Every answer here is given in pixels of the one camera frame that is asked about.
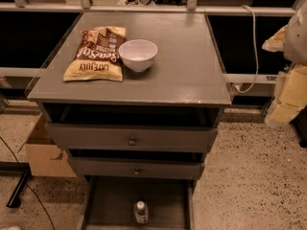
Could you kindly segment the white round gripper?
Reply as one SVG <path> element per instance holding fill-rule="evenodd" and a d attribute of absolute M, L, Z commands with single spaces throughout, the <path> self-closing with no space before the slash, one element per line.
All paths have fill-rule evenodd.
<path fill-rule="evenodd" d="M 295 63 L 288 73 L 278 73 L 273 101 L 265 117 L 269 127 L 281 127 L 307 105 L 307 2 L 298 8 L 288 27 L 267 39 L 262 49 L 273 53 L 284 50 L 284 58 Z"/>

